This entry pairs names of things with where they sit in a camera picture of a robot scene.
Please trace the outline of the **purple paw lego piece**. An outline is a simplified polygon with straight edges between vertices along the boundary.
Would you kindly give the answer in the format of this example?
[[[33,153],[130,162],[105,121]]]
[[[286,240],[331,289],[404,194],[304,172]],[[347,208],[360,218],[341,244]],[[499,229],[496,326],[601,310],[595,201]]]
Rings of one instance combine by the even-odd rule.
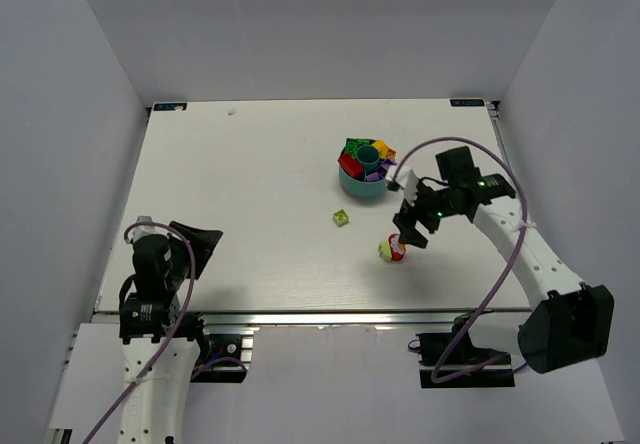
[[[394,168],[397,165],[397,162],[394,159],[387,158],[384,159],[379,167],[377,168],[378,174],[384,178],[390,169]]]

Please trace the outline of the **red flower lego piece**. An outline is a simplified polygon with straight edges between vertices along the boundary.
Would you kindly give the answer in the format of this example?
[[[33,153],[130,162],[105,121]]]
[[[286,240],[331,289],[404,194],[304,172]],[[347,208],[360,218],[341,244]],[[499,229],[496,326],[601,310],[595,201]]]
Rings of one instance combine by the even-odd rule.
[[[388,238],[392,262],[402,261],[406,255],[406,246],[400,242],[399,234],[392,234]]]

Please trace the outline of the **yellow rounded lego brick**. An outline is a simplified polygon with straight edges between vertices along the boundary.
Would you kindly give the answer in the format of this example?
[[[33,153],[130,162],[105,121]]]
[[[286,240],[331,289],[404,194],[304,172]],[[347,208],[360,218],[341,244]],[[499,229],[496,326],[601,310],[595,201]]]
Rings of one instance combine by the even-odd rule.
[[[384,159],[387,156],[389,152],[389,146],[383,140],[374,141],[372,143],[372,146],[377,149],[379,157],[381,159]]]

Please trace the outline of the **green lego plate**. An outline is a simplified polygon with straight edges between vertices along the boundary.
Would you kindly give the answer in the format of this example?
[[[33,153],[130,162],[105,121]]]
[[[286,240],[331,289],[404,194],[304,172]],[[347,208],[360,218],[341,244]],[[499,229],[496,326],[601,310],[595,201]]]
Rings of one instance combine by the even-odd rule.
[[[357,152],[360,148],[370,145],[370,139],[364,138],[347,138],[344,147],[344,154],[350,154],[352,156],[356,156]]]

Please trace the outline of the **light green small lego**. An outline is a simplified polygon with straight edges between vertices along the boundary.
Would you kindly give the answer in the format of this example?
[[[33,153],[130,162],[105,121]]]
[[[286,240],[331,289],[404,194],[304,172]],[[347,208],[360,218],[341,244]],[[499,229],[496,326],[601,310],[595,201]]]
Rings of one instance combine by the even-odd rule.
[[[332,220],[338,227],[342,227],[349,222],[349,215],[344,209],[340,209],[333,213]]]

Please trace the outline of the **red rectangular lego brick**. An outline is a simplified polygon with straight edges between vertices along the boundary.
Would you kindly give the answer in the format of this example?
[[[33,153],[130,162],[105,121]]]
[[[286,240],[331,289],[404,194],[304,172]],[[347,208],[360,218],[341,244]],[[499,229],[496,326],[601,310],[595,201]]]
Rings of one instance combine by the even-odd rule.
[[[362,165],[349,153],[342,154],[338,158],[338,163],[340,168],[352,179],[359,180],[364,174]]]

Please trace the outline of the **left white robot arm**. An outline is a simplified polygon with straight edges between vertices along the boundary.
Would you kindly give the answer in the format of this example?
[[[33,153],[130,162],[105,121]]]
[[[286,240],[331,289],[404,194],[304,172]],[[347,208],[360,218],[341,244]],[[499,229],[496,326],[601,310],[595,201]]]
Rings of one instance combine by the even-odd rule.
[[[125,231],[134,271],[119,292],[126,396],[121,443],[179,443],[191,376],[212,354],[205,320],[188,311],[192,290],[223,236],[141,216]]]

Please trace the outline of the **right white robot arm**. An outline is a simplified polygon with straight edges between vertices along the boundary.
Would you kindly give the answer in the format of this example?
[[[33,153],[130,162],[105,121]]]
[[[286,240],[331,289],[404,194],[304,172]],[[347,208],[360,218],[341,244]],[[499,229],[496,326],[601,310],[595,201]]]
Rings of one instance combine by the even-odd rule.
[[[494,245],[506,262],[497,282],[469,315],[456,321],[453,336],[436,361],[431,379],[440,384],[482,369],[481,364],[442,375],[449,356],[469,343],[489,349],[495,363],[505,354],[545,374],[603,356],[608,347],[614,297],[603,285],[590,286],[567,267],[528,219],[524,193],[510,170],[484,175],[475,165],[472,142],[437,155],[443,186],[425,185],[404,164],[389,169],[387,187],[404,194],[393,222],[404,245],[425,248],[418,230],[434,233],[445,218],[465,216]],[[515,276],[530,307],[526,317],[501,319],[488,304],[509,275]]]

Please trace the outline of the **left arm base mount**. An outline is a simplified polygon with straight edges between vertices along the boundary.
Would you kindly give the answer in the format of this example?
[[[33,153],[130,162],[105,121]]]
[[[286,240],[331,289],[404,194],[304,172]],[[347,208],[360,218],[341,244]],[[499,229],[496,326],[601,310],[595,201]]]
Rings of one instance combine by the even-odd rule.
[[[202,315],[202,342],[191,377],[198,384],[241,384],[250,367],[256,327]]]

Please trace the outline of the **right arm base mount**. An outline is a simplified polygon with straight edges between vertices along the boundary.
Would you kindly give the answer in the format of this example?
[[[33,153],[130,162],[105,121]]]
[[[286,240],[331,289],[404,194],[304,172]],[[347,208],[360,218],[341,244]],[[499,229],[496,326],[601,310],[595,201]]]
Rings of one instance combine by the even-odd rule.
[[[449,333],[421,333],[409,341],[408,351],[418,357],[422,389],[513,388],[515,386],[511,357],[494,350],[476,348],[468,337],[465,337],[447,358],[438,373],[440,377],[446,377],[448,374],[486,360],[496,357],[500,359],[482,370],[464,374],[441,384],[434,383],[431,379],[432,371],[451,339],[452,335]]]

